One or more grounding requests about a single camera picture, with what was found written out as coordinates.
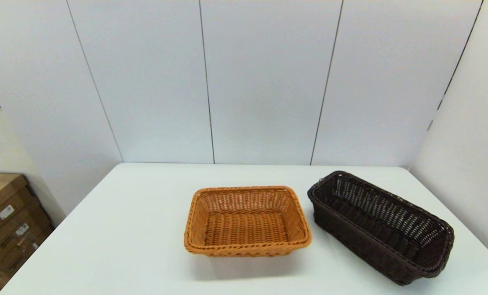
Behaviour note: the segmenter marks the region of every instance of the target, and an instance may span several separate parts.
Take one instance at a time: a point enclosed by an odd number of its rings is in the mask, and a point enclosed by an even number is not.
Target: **label on box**
[[[0,212],[0,219],[1,220],[4,220],[6,219],[7,217],[9,217],[9,215],[11,215],[12,213],[14,212],[14,208],[12,205],[9,205],[7,207],[5,207],[5,209],[3,209],[1,212]]]
[[[21,235],[25,234],[25,232],[29,229],[29,225],[24,223],[22,226],[20,226],[16,231],[16,236],[20,237]]]

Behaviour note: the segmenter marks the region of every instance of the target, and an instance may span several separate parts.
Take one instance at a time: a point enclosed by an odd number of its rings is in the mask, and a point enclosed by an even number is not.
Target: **woven pattern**
[[[438,276],[453,247],[451,226],[347,172],[308,191],[315,223],[397,284]]]
[[[186,250],[207,256],[286,255],[310,243],[298,198],[285,186],[201,189],[184,234]]]

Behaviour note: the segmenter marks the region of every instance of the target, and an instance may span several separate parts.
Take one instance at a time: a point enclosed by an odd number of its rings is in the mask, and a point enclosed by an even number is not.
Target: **rectangular basket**
[[[286,186],[204,188],[189,210],[184,246],[207,256],[277,256],[307,247],[311,232]]]
[[[395,283],[436,277],[446,266],[452,227],[399,196],[343,171],[308,196],[315,223]]]

